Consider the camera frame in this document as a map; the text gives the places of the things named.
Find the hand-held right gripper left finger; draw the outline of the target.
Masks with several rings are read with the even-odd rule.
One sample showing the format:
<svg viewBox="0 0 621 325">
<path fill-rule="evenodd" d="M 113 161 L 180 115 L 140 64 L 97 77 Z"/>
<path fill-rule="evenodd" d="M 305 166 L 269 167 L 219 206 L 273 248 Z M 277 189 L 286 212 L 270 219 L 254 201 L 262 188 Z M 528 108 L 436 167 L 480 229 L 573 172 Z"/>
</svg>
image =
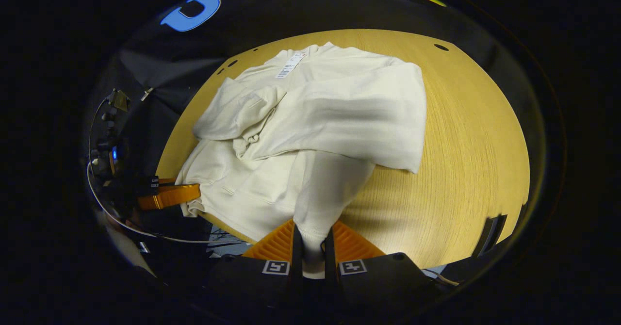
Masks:
<svg viewBox="0 0 621 325">
<path fill-rule="evenodd" d="M 244 254 L 227 254 L 208 275 L 220 303 L 267 312 L 295 305 L 302 288 L 303 247 L 293 220 L 281 224 Z"/>
</svg>

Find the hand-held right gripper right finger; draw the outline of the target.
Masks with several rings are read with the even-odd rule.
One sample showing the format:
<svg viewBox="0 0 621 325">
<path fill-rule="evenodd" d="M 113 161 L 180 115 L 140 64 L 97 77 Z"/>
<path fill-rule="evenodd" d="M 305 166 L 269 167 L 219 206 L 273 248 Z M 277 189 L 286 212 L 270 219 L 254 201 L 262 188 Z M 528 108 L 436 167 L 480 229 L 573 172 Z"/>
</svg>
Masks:
<svg viewBox="0 0 621 325">
<path fill-rule="evenodd" d="M 324 241 L 325 279 L 344 312 L 406 312 L 437 298 L 435 281 L 403 252 L 386 254 L 338 220 Z"/>
</svg>

